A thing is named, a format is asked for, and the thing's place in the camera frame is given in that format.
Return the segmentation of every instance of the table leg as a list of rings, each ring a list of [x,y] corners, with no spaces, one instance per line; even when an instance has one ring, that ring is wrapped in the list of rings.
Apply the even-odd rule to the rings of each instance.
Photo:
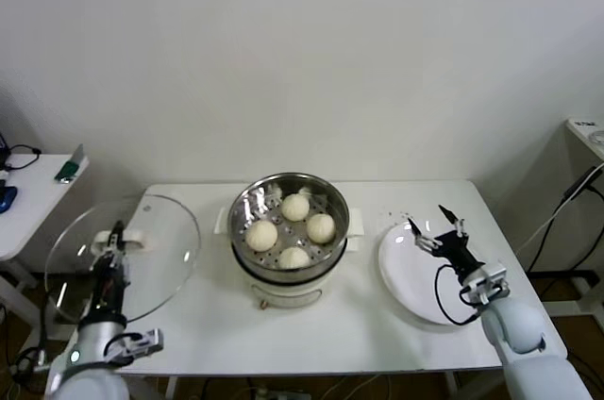
[[[32,328],[40,325],[40,310],[2,276],[0,276],[0,302]]]
[[[581,299],[578,300],[579,308],[582,310],[592,310],[601,306],[602,302],[604,302],[604,280],[600,280],[591,289],[583,292]]]
[[[18,281],[18,291],[22,291],[24,287],[35,289],[38,285],[36,278],[15,258],[0,263],[0,266],[14,276]]]
[[[457,380],[455,379],[455,372],[447,370],[445,372],[445,381],[449,395],[455,395],[460,389],[460,387],[457,385]]]
[[[485,372],[459,388],[457,393],[449,397],[449,400],[479,400],[503,382],[503,371]]]
[[[176,385],[178,384],[177,376],[170,376],[168,379],[168,387],[166,388],[166,400],[173,400],[176,394]]]
[[[161,395],[150,386],[144,378],[138,376],[123,376],[124,381],[128,386],[130,396],[135,400],[165,400],[166,397]]]

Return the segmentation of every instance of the white table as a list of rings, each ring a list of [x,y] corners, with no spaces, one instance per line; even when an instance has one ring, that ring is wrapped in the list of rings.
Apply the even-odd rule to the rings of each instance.
[[[604,145],[593,143],[589,134],[594,131],[604,131],[604,118],[573,118],[566,121],[566,126],[581,142],[583,142],[599,160],[604,161]],[[591,287],[582,277],[571,279],[577,291],[581,294],[579,300],[573,301],[545,301],[544,307],[550,317],[576,317],[590,315],[604,332],[604,281],[600,280]]]
[[[317,303],[264,311],[246,288],[227,237],[212,232],[220,208],[228,207],[245,186],[156,185],[147,190],[192,210],[201,228],[202,250],[181,292],[128,327],[161,328],[165,348],[125,367],[124,374],[358,374],[500,366],[479,321],[463,328],[430,325],[398,304],[379,275],[377,249],[387,229],[400,224],[402,212],[434,216],[438,204],[466,219],[482,261],[499,260],[508,268],[512,296],[544,314],[547,340],[566,356],[522,267],[469,181],[337,183],[348,205],[361,209],[361,250],[344,255]],[[143,297],[145,292],[133,284],[126,294]]]
[[[34,287],[36,280],[13,258],[19,255],[32,235],[75,183],[73,181],[69,184],[61,184],[54,180],[55,175],[70,157],[70,155],[41,155],[26,169],[11,172],[7,185],[18,188],[17,197],[10,209],[0,214],[2,237],[0,262],[3,268],[20,281],[15,288],[6,279],[0,277],[0,301],[34,329],[39,326],[40,312],[21,294],[21,291],[25,286]],[[19,166],[31,160],[31,155],[12,155],[8,162]],[[81,175],[87,166],[88,160],[85,159],[77,175]]]

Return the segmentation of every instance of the cable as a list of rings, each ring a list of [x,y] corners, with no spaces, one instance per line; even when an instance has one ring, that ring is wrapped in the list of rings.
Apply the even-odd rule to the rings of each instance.
[[[391,395],[393,393],[392,380],[390,379],[390,375],[386,375],[386,381],[388,381],[388,394],[386,395],[386,400],[391,399]]]
[[[602,388],[600,388],[599,384],[597,384],[593,378],[591,378],[589,375],[587,375],[585,372],[582,372],[581,370],[575,368],[575,370],[577,371],[577,373],[579,374],[579,376],[589,380],[592,385],[594,385],[594,387],[602,394],[604,394],[604,390],[602,390]]]
[[[7,369],[10,367],[10,358],[8,357],[8,312],[4,304],[0,304],[0,309],[4,311],[4,357],[7,361]]]
[[[40,150],[39,148],[36,147],[32,147],[31,145],[25,145],[24,143],[18,143],[17,145],[13,145],[12,147],[10,147],[10,151],[12,151],[14,148],[18,148],[18,147],[24,147],[24,148],[28,148],[29,150],[31,150],[31,153],[33,155],[35,155],[36,157],[33,158],[31,161],[26,162],[23,166],[12,166],[12,165],[7,165],[6,168],[8,171],[20,171],[26,167],[31,166],[34,162],[36,162],[38,159],[40,159],[40,155],[42,154],[42,150]]]
[[[596,369],[594,367],[592,367],[585,359],[581,358],[577,353],[574,353],[574,352],[572,352],[570,350],[568,351],[568,356],[570,356],[572,358],[575,358],[581,364],[583,364],[585,367],[587,367],[587,369],[592,373],[592,375],[594,375],[596,377],[596,379],[599,381],[599,383],[600,383],[600,389],[604,388],[604,380],[598,374],[598,372],[596,371]]]
[[[364,388],[365,386],[367,386],[369,383],[371,383],[378,377],[379,377],[379,375],[375,375],[375,376],[372,376],[371,378],[367,379],[366,381],[363,381],[359,386],[357,386],[355,389],[353,389],[352,392],[344,398],[344,400],[350,400],[352,398],[352,396],[355,393],[357,393],[358,390],[360,390],[361,388]]]
[[[560,201],[560,203],[556,206],[556,209],[554,209],[554,212],[552,213],[552,215],[556,214],[556,211],[558,211],[560,209],[560,207],[562,206],[563,203],[564,203],[564,199],[562,199]],[[552,219],[549,222],[549,224],[547,225],[547,229],[545,230],[544,237],[541,238],[541,244],[539,244],[539,250],[537,251],[535,258],[532,260],[532,263],[529,265],[529,267],[527,269],[527,273],[530,273],[530,271],[535,266],[535,263],[537,263],[537,260],[541,256],[541,253],[543,252],[544,247],[545,247],[545,241],[547,240],[547,236],[549,235],[549,231],[551,230],[551,227],[554,225],[554,221],[555,221],[555,219]]]
[[[12,390],[14,389],[15,386],[17,387],[17,393],[11,397]],[[5,396],[7,400],[17,400],[20,395],[21,395],[21,386],[19,386],[17,383],[11,383],[10,387],[8,388],[7,393],[5,393],[3,396]]]
[[[491,296],[489,296],[489,302],[493,301],[494,299],[496,299],[502,292],[503,292],[503,288],[500,285],[495,285],[495,287],[497,288],[497,291],[495,293],[493,293]],[[464,289],[460,290],[459,293],[459,297],[460,297],[460,301],[462,301],[466,306],[469,306],[471,308],[482,308],[484,307],[484,304],[482,303],[473,303],[471,301],[468,301],[467,299],[465,299],[463,297],[464,294],[468,293],[469,289],[466,287]]]
[[[602,199],[602,202],[604,202],[604,194],[602,194],[600,191],[598,191],[596,188],[594,188],[593,186],[589,186],[587,187],[587,191],[589,192],[593,192],[595,195],[597,195],[600,199]],[[590,247],[589,251],[587,251],[587,253],[581,257],[581,259],[575,263],[571,268],[568,269],[569,272],[575,271],[581,263],[583,263],[585,260],[587,260],[587,258],[589,258],[597,249],[597,247],[599,246],[600,242],[602,241],[602,237],[604,237],[604,225],[602,226],[602,228],[600,229],[600,233],[597,235],[596,240],[594,241],[594,243],[592,244],[592,247]],[[554,286],[554,284],[556,282],[558,282],[559,279],[554,279],[552,280],[549,285],[547,287],[544,288],[544,290],[541,292],[541,294],[539,295],[540,298],[543,298],[544,295],[549,292],[549,290]]]
[[[214,378],[206,378],[204,386],[201,388],[201,395],[199,396],[200,400],[206,400],[208,398],[208,386],[213,379]]]
[[[590,186],[590,187],[587,188],[587,190],[589,192],[593,192],[600,199],[602,199],[602,202],[604,202],[604,195],[602,195],[602,193],[600,191],[598,191],[596,188]],[[602,229],[600,230],[600,233],[597,235],[596,241],[594,242],[594,244],[592,245],[592,247],[590,248],[590,250],[587,252],[587,254],[585,254],[581,258],[581,260],[579,260],[577,263],[575,263],[573,265],[573,267],[569,271],[576,270],[581,263],[583,263],[588,257],[590,257],[594,253],[594,251],[597,249],[597,246],[599,245],[600,241],[602,240],[602,236],[604,236],[604,225],[602,226]]]
[[[114,343],[116,343],[117,341],[120,341],[122,339],[126,339],[126,338],[130,338],[135,342],[135,341],[139,341],[140,339],[142,339],[143,334],[140,334],[138,332],[123,332],[121,334],[117,334],[117,335],[113,336],[111,339],[109,339],[109,342],[107,342],[105,344],[105,348],[103,349],[103,357],[105,357],[109,353],[109,348]],[[125,358],[120,358],[118,360],[112,360],[111,362],[109,362],[109,365],[111,365],[113,367],[126,367],[127,365],[130,365],[132,362],[134,362],[134,357],[128,356]]]
[[[50,289],[44,295],[44,299],[42,302],[42,307],[40,308],[40,337],[38,339],[38,346],[31,346],[26,348],[26,350],[19,353],[13,362],[10,361],[10,357],[8,356],[8,349],[5,353],[7,358],[7,363],[9,367],[14,368],[14,372],[10,371],[10,376],[12,380],[17,383],[19,386],[23,387],[27,392],[33,395],[44,395],[45,389],[41,391],[36,391],[32,389],[29,385],[31,378],[34,374],[34,367],[38,363],[38,357],[40,356],[41,351],[45,351],[46,342],[48,340],[48,335],[46,332],[46,307],[48,305],[48,299],[52,291],[56,288]],[[8,321],[6,327],[6,338],[9,340],[8,336]]]
[[[469,325],[470,323],[474,322],[478,318],[478,314],[477,313],[475,313],[474,315],[470,315],[470,317],[468,317],[467,319],[465,319],[463,322],[458,322],[457,320],[453,320],[451,318],[451,316],[448,313],[446,313],[446,310],[443,307],[443,303],[441,303],[441,297],[438,294],[438,278],[441,275],[441,271],[444,268],[451,268],[451,269],[453,269],[453,266],[452,265],[443,265],[438,270],[436,270],[436,276],[434,276],[434,295],[436,296],[436,302],[438,303],[438,307],[441,310],[441,312],[443,313],[443,315],[446,317],[446,319],[449,322],[451,322],[453,325],[457,325],[457,326]]]
[[[250,389],[249,391],[249,400],[254,400],[254,389],[256,389],[254,387],[254,384],[252,384],[252,378],[250,378],[249,376],[245,379],[245,381],[247,382],[247,387]]]
[[[325,400],[327,398],[327,396],[332,392],[335,391],[336,389],[338,389],[340,386],[342,386],[342,383],[344,383],[346,381],[346,377],[343,376],[340,381],[338,381],[336,384],[334,384],[333,386],[331,386],[329,389],[327,389],[325,391],[325,393],[323,395],[321,395],[321,398],[319,400]]]
[[[543,224],[539,225],[539,227],[537,228],[537,230],[535,230],[535,232],[528,237],[528,240],[526,240],[525,242],[523,242],[518,249],[516,249],[514,251],[514,254],[517,256],[519,255],[528,245],[530,242],[532,242],[534,240],[534,238],[539,235],[539,232],[541,232],[544,227],[546,227],[550,222],[552,222],[554,219],[556,219],[556,216],[558,216],[558,214],[560,214],[560,212],[562,211],[562,209],[564,207],[566,207],[568,205],[568,203],[570,201],[572,201],[582,190],[583,190],[583,186],[585,186],[589,180],[600,170],[604,167],[604,162],[601,163],[599,166],[597,166],[589,175],[587,175],[587,177],[583,180],[583,182],[579,185],[579,187],[575,190],[575,192],[573,192],[570,197],[568,197],[558,208],[557,211],[555,211],[551,217],[545,221]]]

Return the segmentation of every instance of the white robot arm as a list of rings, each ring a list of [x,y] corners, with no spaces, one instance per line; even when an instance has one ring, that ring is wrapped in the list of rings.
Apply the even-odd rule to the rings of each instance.
[[[159,329],[124,332],[122,303],[129,284],[124,225],[118,222],[108,234],[91,267],[94,289],[77,325],[77,341],[53,362],[56,373],[47,389],[53,399],[127,400],[126,383],[114,370],[163,349]]]
[[[409,219],[416,245],[434,257],[446,258],[467,296],[466,304],[480,316],[487,339],[503,365],[514,400],[589,400],[592,398],[575,368],[556,354],[545,338],[542,313],[510,298],[506,270],[499,263],[477,261],[467,249],[463,220],[440,206],[455,229],[436,238],[422,235]]]

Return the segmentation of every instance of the wire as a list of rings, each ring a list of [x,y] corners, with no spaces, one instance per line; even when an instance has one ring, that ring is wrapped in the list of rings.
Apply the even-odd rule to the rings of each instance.
[[[562,211],[562,209],[564,207],[566,207],[568,205],[568,203],[570,201],[572,201],[582,190],[583,190],[583,186],[585,186],[589,180],[592,178],[592,176],[594,176],[600,169],[602,169],[604,167],[604,162],[602,162],[599,166],[597,166],[589,175],[587,175],[587,177],[583,180],[583,182],[579,185],[579,187],[575,190],[575,192],[573,192],[558,208],[558,210],[556,210],[551,217],[545,221],[543,224],[539,225],[539,227],[537,227],[537,230],[535,230],[535,232],[528,237],[528,240],[526,240],[525,242],[523,242],[518,249],[516,249],[514,251],[514,254],[517,256],[519,255],[528,245],[530,242],[532,242],[535,237],[537,235],[539,235],[539,232],[541,232],[544,227],[546,227],[550,222],[552,222],[554,219],[556,219],[556,216],[558,216],[558,214],[560,214],[560,212]]]
[[[245,379],[245,381],[247,382],[247,387],[250,389],[249,391],[249,400],[254,400],[254,384],[252,383],[252,378],[250,378],[249,376]]]
[[[602,195],[602,193],[600,191],[598,191],[596,188],[589,187],[587,190],[589,192],[593,192],[595,195],[597,195],[604,202],[604,195]],[[592,245],[592,247],[590,248],[590,250],[587,252],[587,254],[585,254],[581,258],[581,260],[579,260],[577,263],[575,263],[573,265],[573,267],[569,271],[576,270],[581,263],[583,263],[588,257],[590,257],[594,253],[594,251],[597,249],[597,246],[599,245],[600,241],[602,240],[602,236],[604,236],[604,225],[602,226],[602,229],[600,230],[600,233],[597,235],[596,241],[594,242],[594,244]]]
[[[10,367],[10,358],[8,357],[8,312],[7,308],[4,304],[0,304],[0,309],[4,311],[4,338],[5,338],[5,346],[4,346],[4,357],[7,361],[7,370]]]
[[[488,298],[489,301],[493,301],[494,299],[496,299],[503,292],[503,288],[500,285],[495,285],[495,287],[497,288],[497,291],[495,293],[493,293],[491,296],[489,296],[489,298]],[[468,301],[467,299],[465,299],[463,297],[463,295],[465,293],[467,293],[466,289],[461,289],[460,290],[460,293],[459,293],[460,301],[462,301],[466,306],[470,306],[471,308],[482,308],[482,307],[484,307],[484,304],[482,304],[482,303],[473,303],[472,301]]]
[[[325,393],[323,395],[321,395],[321,398],[319,400],[325,400],[327,398],[327,396],[332,392],[335,391],[336,389],[338,389],[340,386],[342,386],[342,383],[344,383],[346,381],[346,377],[343,376],[342,378],[340,378],[340,381],[338,381],[336,384],[334,384],[333,386],[331,386],[329,389],[327,389],[325,391]]]
[[[443,265],[438,270],[436,270],[436,276],[434,276],[434,295],[436,296],[436,302],[438,303],[438,307],[441,310],[441,312],[443,313],[443,315],[446,317],[446,319],[449,322],[451,322],[453,325],[457,325],[457,326],[469,325],[470,323],[474,322],[478,318],[477,313],[475,313],[474,315],[470,315],[470,317],[465,319],[463,322],[458,322],[457,320],[452,319],[451,316],[448,313],[446,313],[446,310],[443,307],[443,303],[441,302],[441,296],[438,293],[438,278],[441,275],[441,271],[444,268],[453,269],[453,266],[452,265]]]
[[[357,393],[358,390],[360,390],[361,388],[364,388],[365,386],[367,386],[369,383],[371,383],[378,377],[379,377],[379,375],[375,375],[375,376],[372,376],[371,378],[367,379],[366,381],[363,381],[359,386],[357,386],[355,389],[353,389],[352,392],[344,398],[344,400],[350,400],[352,398],[352,396],[355,393]]]
[[[230,397],[229,400],[235,400],[236,398],[238,398],[242,393],[247,392],[247,391],[255,391],[257,388],[243,388],[243,389],[239,389],[238,391],[236,391],[232,397]]]
[[[600,191],[598,191],[593,186],[588,187],[587,191],[593,192],[595,195],[597,195],[604,202],[604,194],[602,194]],[[592,244],[592,247],[590,247],[589,251],[587,251],[587,253],[583,257],[581,257],[581,259],[577,263],[575,263],[571,268],[568,269],[569,272],[575,271],[580,266],[581,263],[583,263],[585,260],[587,260],[587,258],[589,258],[596,251],[597,247],[599,246],[600,242],[602,241],[602,237],[604,237],[604,225],[600,229],[600,233],[597,235],[596,240]],[[550,284],[547,287],[544,288],[544,290],[541,292],[541,294],[539,295],[539,297],[543,298],[544,295],[547,292],[549,292],[549,290],[558,281],[559,281],[559,279],[552,280],[550,282]]]
[[[562,206],[563,203],[564,203],[564,199],[562,199],[560,201],[560,203],[556,206],[556,209],[554,209],[554,212],[552,213],[552,215],[556,214],[556,211],[558,211],[560,209],[560,207]],[[554,221],[555,221],[555,219],[552,219],[549,222],[549,224],[547,225],[547,229],[545,230],[544,237],[541,238],[541,244],[539,244],[539,250],[537,251],[535,258],[532,260],[532,263],[529,265],[529,267],[527,269],[527,273],[530,273],[530,270],[533,269],[533,267],[535,266],[535,263],[537,263],[537,260],[541,256],[541,253],[543,252],[544,247],[545,247],[545,241],[547,240],[547,236],[549,235],[549,231],[551,230],[551,227],[554,225]]]
[[[568,351],[568,356],[570,356],[572,358],[575,358],[581,364],[583,364],[585,367],[587,367],[587,369],[592,373],[592,375],[594,375],[596,377],[596,379],[599,381],[599,383],[600,383],[600,391],[602,391],[602,388],[604,387],[604,380],[598,374],[598,372],[596,371],[596,369],[594,367],[592,367],[585,359],[581,358],[577,353],[574,353],[574,352],[572,352],[572,351],[569,350]]]
[[[208,398],[208,386],[213,379],[214,378],[206,378],[206,381],[204,381],[204,386],[201,388],[201,395],[199,395],[200,400],[206,400],[206,398]]]
[[[577,369],[577,368],[575,368],[575,370],[577,371],[577,373],[579,374],[579,376],[581,376],[581,377],[583,377],[583,378],[585,378],[585,379],[589,380],[589,381],[592,383],[592,385],[594,385],[594,387],[596,387],[596,389],[597,389],[597,390],[598,390],[600,393],[604,394],[604,391],[602,390],[602,388],[600,388],[599,384],[597,384],[597,383],[594,381],[594,379],[593,379],[593,378],[591,378],[591,377],[590,377],[589,375],[587,375],[585,372],[582,372],[581,370],[579,370],[579,369]]]
[[[12,147],[10,147],[9,151],[12,151],[15,148],[19,148],[19,147],[23,147],[23,148],[27,148],[29,150],[31,150],[31,153],[33,155],[35,155],[36,157],[33,158],[31,161],[25,163],[23,166],[12,166],[12,165],[7,165],[6,169],[8,171],[20,171],[22,169],[24,169],[25,167],[29,167],[31,166],[34,162],[36,162],[38,159],[40,159],[40,154],[42,153],[42,150],[40,150],[39,148],[36,147],[32,147],[31,145],[26,145],[24,143],[18,143],[16,145],[13,145]]]
[[[388,394],[386,395],[386,400],[391,399],[391,394],[393,393],[392,380],[390,379],[390,375],[386,375],[386,381],[388,382]]]
[[[17,387],[17,393],[14,396],[11,396],[12,394],[12,390],[14,389],[14,387]],[[8,388],[7,393],[5,393],[5,397],[7,400],[17,400],[19,398],[19,396],[21,395],[21,386],[19,386],[17,383],[11,383],[10,387]]]
[[[48,340],[48,335],[46,332],[46,307],[48,305],[50,294],[56,289],[57,286],[53,287],[44,294],[42,307],[40,308],[40,337],[38,339],[38,346],[26,348],[15,357],[14,361],[10,361],[10,357],[8,356],[8,348],[5,352],[8,366],[16,369],[14,372],[10,372],[12,380],[33,395],[44,395],[44,389],[36,391],[30,387],[30,382],[32,376],[35,375],[34,367],[38,363],[40,352],[46,348],[46,342]],[[8,341],[8,321],[6,326],[6,338]]]

